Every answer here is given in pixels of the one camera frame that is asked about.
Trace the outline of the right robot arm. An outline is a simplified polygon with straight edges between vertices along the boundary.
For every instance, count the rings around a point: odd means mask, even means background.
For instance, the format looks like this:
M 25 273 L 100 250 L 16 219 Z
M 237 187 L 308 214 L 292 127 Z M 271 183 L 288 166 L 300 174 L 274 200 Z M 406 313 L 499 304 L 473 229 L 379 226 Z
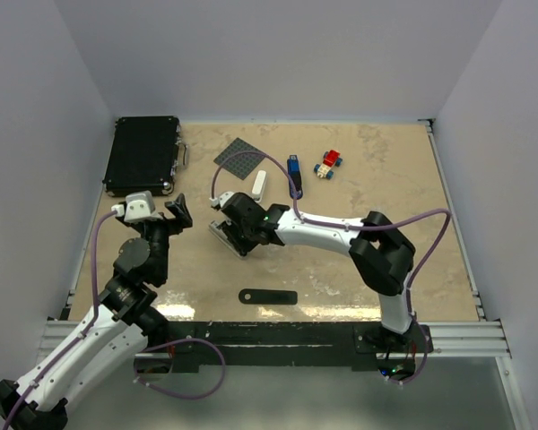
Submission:
M 364 284 L 378 294 L 384 346 L 400 352 L 412 343 L 405 281 L 415 247 L 382 213 L 335 219 L 284 204 L 265 209 L 249 195 L 233 192 L 213 197 L 210 203 L 224 216 L 212 230 L 240 257 L 259 245 L 304 245 L 351 258 Z

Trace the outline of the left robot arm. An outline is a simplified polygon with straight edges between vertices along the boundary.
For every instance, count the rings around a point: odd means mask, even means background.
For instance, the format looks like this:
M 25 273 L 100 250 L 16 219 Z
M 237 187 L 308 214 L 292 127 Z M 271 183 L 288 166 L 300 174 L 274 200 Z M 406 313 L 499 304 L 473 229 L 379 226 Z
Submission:
M 169 239 L 193 220 L 180 194 L 157 211 L 149 192 L 133 193 L 109 213 L 137 232 L 126 240 L 91 309 L 40 363 L 17 380 L 0 382 L 0 416 L 6 429 L 62 429 L 68 413 L 115 367 L 145 348 L 162 349 L 167 319 L 154 307 L 156 288 L 169 271 Z

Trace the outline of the small white stapler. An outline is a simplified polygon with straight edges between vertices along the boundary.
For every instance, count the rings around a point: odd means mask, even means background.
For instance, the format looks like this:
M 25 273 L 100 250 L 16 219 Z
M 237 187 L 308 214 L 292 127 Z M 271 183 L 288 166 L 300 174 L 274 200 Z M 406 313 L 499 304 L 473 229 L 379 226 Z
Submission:
M 256 202 L 261 202 L 265 193 L 265 186 L 267 183 L 267 172 L 265 170 L 258 170 L 256 178 L 251 189 L 251 196 Z

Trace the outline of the black stapler top cover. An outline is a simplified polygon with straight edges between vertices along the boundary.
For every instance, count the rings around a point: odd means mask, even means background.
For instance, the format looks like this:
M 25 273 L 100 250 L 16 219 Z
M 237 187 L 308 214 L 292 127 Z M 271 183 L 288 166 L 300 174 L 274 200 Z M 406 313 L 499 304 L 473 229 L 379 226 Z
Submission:
M 296 305 L 298 293 L 289 290 L 244 288 L 239 301 L 245 305 Z

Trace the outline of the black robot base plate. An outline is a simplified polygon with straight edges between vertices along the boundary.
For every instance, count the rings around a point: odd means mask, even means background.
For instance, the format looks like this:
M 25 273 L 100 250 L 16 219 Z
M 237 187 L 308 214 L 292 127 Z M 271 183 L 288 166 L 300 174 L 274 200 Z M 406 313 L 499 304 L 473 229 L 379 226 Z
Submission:
M 379 322 L 169 322 L 137 351 L 175 373 L 216 366 L 349 367 L 376 371 L 434 350 L 427 325 L 390 335 Z

